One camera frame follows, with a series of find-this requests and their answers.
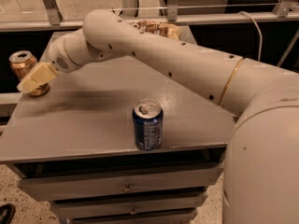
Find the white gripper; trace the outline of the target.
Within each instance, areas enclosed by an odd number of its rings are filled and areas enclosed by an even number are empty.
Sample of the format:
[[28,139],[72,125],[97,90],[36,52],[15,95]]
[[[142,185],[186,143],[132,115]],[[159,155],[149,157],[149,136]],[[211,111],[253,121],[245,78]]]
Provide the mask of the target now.
[[69,58],[64,45],[65,40],[66,37],[61,36],[54,37],[49,42],[44,52],[45,60],[49,63],[37,63],[20,81],[18,91],[29,93],[54,80],[58,76],[58,71],[71,73],[80,69],[80,66]]

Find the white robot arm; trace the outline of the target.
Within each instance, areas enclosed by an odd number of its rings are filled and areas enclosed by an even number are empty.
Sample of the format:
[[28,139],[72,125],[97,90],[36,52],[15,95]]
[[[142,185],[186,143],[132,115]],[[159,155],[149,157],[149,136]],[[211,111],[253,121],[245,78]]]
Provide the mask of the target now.
[[299,75],[229,53],[143,33],[98,9],[52,43],[21,81],[27,93],[55,79],[59,61],[77,70],[130,55],[237,115],[224,161],[223,224],[299,224]]

